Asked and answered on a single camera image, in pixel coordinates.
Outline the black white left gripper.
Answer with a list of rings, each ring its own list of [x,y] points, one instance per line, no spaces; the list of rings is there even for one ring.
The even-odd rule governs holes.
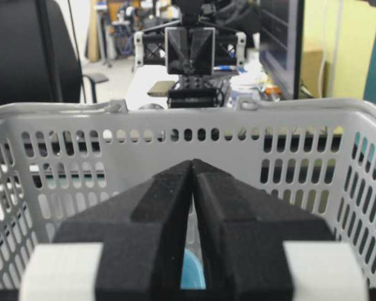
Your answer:
[[[246,34],[212,26],[156,26],[134,34],[135,66],[164,66],[170,75],[212,75],[218,66],[241,68]]]

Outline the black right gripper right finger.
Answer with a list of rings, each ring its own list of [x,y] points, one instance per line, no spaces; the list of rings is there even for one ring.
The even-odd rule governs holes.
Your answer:
[[[192,174],[212,289],[231,300],[368,300],[352,247],[323,218],[202,160]]]

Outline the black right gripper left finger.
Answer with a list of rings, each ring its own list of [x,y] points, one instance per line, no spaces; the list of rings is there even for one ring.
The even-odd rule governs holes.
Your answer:
[[[39,244],[21,300],[160,300],[180,289],[192,196],[184,161],[60,225]]]

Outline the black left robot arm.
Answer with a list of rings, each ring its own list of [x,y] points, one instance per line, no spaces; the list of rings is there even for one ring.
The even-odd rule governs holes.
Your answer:
[[[178,82],[169,108],[217,108],[210,84],[217,65],[240,63],[218,46],[245,42],[244,33],[213,21],[212,1],[177,1],[177,21],[136,34],[135,54],[162,41],[167,73]],[[66,219],[53,241],[32,254],[20,300],[164,300],[180,295],[185,239],[192,204],[192,162],[182,161],[124,193]]]

